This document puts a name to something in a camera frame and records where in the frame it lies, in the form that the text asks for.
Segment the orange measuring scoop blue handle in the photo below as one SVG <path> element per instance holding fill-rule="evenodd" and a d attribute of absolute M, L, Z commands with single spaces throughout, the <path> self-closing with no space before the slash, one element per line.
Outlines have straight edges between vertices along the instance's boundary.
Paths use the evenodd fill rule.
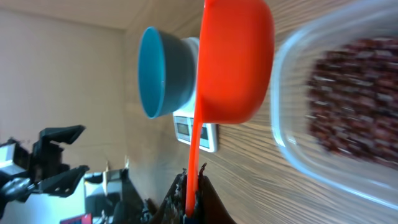
<path fill-rule="evenodd" d="M 240 124 L 261 107 L 274 58 L 274 20 L 263 0 L 206 0 L 200 30 L 185 214 L 195 210 L 203 124 Z"/>

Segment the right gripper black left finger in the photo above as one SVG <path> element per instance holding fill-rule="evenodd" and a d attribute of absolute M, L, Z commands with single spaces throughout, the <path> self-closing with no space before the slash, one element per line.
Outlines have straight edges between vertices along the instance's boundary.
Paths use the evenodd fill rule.
<path fill-rule="evenodd" d="M 187 188 L 187 170 L 178 174 L 149 224 L 183 224 Z"/>

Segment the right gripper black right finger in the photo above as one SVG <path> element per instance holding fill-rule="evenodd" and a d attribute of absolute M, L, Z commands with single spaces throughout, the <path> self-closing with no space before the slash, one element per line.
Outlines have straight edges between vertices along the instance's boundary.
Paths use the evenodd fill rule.
<path fill-rule="evenodd" d="M 195 217 L 204 224 L 236 224 L 223 205 L 210 179 L 203 175 L 207 163 L 204 163 L 198 175 L 198 204 Z"/>

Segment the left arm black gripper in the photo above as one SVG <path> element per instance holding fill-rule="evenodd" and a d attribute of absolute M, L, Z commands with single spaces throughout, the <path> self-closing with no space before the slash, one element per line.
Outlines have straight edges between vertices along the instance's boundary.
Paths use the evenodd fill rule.
<path fill-rule="evenodd" d="M 32 194 L 69 197 L 90 169 L 79 166 L 70 169 L 62 162 L 61 143 L 73 144 L 86 129 L 83 125 L 45 128 L 33 151 L 10 138 L 1 144 L 1 211 L 13 201 L 24 203 Z"/>

